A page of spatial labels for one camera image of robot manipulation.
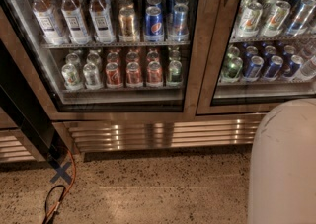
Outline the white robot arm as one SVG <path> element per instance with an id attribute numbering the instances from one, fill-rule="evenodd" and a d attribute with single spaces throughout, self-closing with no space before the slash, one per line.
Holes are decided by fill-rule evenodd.
<path id="1" fill-rule="evenodd" d="M 211 107 L 253 140 L 248 224 L 316 224 L 316 0 L 219 9 Z"/>

